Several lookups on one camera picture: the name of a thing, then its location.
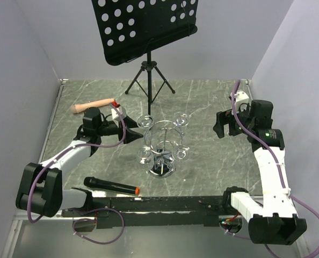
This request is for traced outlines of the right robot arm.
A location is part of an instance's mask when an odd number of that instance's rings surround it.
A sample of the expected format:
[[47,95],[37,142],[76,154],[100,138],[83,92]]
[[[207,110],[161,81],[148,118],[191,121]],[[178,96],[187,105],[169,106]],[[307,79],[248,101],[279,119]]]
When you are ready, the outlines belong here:
[[236,211],[248,223],[253,243],[291,245],[306,230],[307,223],[290,198],[285,171],[285,144],[282,131],[272,128],[273,104],[264,100],[234,101],[230,110],[216,114],[213,131],[224,137],[247,135],[260,171],[263,202],[258,204],[245,188],[228,187],[223,193],[222,208],[228,214]]

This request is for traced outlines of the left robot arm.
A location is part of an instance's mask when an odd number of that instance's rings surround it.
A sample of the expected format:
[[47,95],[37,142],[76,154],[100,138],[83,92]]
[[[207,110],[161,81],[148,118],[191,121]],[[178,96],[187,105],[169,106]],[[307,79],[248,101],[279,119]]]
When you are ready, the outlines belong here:
[[40,217],[53,217],[59,210],[75,209],[82,216],[93,211],[92,192],[82,188],[64,189],[64,178],[82,161],[104,148],[102,138],[118,136],[120,144],[142,138],[135,132],[137,122],[130,118],[124,107],[111,107],[111,120],[106,120],[100,109],[90,107],[84,111],[82,124],[73,141],[64,150],[42,163],[26,165],[16,196],[16,208],[25,210],[34,223],[32,213]]

